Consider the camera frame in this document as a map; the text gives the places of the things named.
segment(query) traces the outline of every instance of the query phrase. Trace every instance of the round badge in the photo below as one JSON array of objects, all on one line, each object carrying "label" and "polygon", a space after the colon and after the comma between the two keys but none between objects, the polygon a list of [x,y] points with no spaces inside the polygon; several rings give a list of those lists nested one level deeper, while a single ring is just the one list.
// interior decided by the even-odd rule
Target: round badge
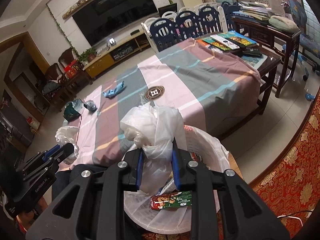
[{"label": "round badge", "polygon": [[148,89],[148,91],[144,94],[147,100],[156,100],[164,94],[163,86],[155,86]]}]

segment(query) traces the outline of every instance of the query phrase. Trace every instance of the white trash bin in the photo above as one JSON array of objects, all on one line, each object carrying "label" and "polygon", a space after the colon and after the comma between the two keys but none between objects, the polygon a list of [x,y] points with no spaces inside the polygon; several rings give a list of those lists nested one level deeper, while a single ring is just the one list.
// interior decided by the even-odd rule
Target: white trash bin
[{"label": "white trash bin", "polygon": [[[199,154],[203,162],[213,171],[230,169],[229,152],[220,141],[208,133],[185,125],[187,148]],[[217,192],[214,192],[217,212],[220,209]],[[177,210],[150,208],[150,196],[139,196],[134,192],[124,192],[124,210],[142,228],[159,234],[179,234],[191,230],[191,207]]]}]

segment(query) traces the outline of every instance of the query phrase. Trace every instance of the black television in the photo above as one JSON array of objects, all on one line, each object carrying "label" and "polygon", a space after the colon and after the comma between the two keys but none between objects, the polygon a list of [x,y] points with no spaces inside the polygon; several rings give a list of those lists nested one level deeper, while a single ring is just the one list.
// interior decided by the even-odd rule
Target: black television
[{"label": "black television", "polygon": [[73,15],[91,46],[129,23],[157,13],[153,0],[94,0]]}]

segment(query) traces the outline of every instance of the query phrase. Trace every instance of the drawer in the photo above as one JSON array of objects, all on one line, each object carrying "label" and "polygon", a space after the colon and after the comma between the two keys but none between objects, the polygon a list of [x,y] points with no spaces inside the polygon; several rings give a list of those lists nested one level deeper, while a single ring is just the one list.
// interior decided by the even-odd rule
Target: drawer
[{"label": "drawer", "polygon": [[87,73],[90,77],[94,78],[102,71],[106,70],[107,68],[111,67],[115,61],[111,57],[110,54],[106,54],[101,59],[98,59],[95,63],[93,63],[90,67],[86,69]]}]

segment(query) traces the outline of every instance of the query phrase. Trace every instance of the tv stand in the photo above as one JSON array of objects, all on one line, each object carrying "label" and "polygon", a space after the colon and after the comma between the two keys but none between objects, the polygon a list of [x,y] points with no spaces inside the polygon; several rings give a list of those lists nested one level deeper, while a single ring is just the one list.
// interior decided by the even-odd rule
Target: tv stand
[{"label": "tv stand", "polygon": [[111,46],[108,51],[98,55],[93,61],[84,66],[83,70],[87,71],[90,77],[95,78],[112,65],[122,61],[138,50],[142,51],[147,46],[150,46],[150,43],[143,30],[139,30],[139,32],[132,36],[130,35],[125,39],[116,41],[116,45]]}]

